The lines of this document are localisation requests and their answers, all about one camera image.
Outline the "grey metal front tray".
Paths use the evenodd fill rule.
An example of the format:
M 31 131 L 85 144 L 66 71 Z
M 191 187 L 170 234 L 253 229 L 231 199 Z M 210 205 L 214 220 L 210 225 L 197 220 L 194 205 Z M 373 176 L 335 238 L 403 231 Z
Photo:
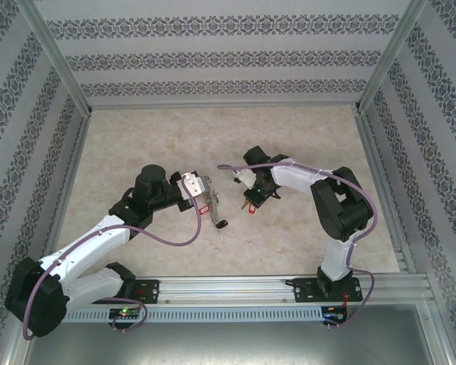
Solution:
M 408 313 L 328 330 L 314 322 L 159 323 L 127 334 L 62 325 L 33 341 L 25 365 L 435 365 Z

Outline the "aluminium table back rail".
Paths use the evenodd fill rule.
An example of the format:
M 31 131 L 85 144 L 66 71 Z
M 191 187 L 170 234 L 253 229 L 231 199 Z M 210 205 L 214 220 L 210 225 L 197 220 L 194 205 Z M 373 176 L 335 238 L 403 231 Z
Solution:
M 326 107 L 348 106 L 358 110 L 358 103 L 349 102 L 229 102 L 229 103 L 148 103 L 148 104 L 105 104 L 92 106 L 92 111 L 115 110 L 174 110 L 174 109 L 219 109 L 219 108 L 267 108 L 267 107 Z

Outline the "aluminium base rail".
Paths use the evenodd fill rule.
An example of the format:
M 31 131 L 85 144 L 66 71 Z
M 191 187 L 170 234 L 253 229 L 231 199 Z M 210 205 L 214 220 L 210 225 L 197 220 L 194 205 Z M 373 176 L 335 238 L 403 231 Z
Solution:
M 376 274 L 358 278 L 363 300 L 368 305 L 416 304 L 433 302 L 435 295 L 425 275 L 422 274 Z M 141 278 L 158 280 L 160 293 L 157 305 L 252 305 L 296 303 L 290 276 L 246 277 L 191 277 L 191 278 Z M 342 302 L 320 303 L 336 305 Z

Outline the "aluminium table side rail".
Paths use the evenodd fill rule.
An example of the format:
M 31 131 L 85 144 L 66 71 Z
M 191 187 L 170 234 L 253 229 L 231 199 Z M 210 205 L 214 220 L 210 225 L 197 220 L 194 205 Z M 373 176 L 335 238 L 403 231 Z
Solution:
M 363 145 L 370 173 L 375 184 L 375 190 L 380 202 L 385 223 L 392 241 L 392 246 L 397 257 L 399 269 L 408 274 L 416 274 L 418 270 L 414 265 L 410 248 L 408 246 L 407 237 L 404 228 L 401 224 L 396 205 L 391 194 L 391 189 L 388 184 L 385 169 L 378 154 L 378 148 L 366 117 L 358 111 L 353 112 L 356 127 Z

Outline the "aluminium frame post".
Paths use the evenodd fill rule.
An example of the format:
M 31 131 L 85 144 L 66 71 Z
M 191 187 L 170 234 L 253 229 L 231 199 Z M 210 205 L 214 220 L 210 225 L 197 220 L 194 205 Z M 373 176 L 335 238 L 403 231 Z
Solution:
M 87 101 L 84 92 L 81 89 L 70 65 L 64 54 L 60 50 L 52 31 L 38 9 L 35 0 L 15 0 L 21 13 L 30 25 L 31 30 L 35 33 L 43 50 L 46 52 L 49 61 L 56 69 L 59 77 L 65 84 L 69 94 L 80 110 L 82 116 L 89 116 L 91 106 Z
M 359 101 L 356 103 L 356 110 L 359 114 L 362 114 L 368 108 L 372 98 L 383 82 L 388 69 L 397 58 L 402 46 L 405 43 L 405 39 L 413 29 L 414 24 L 417 22 L 417 19 L 421 15 L 428 1 L 429 0 L 410 0 L 388 42 L 388 45 L 377 62 L 375 70 L 370 76 Z

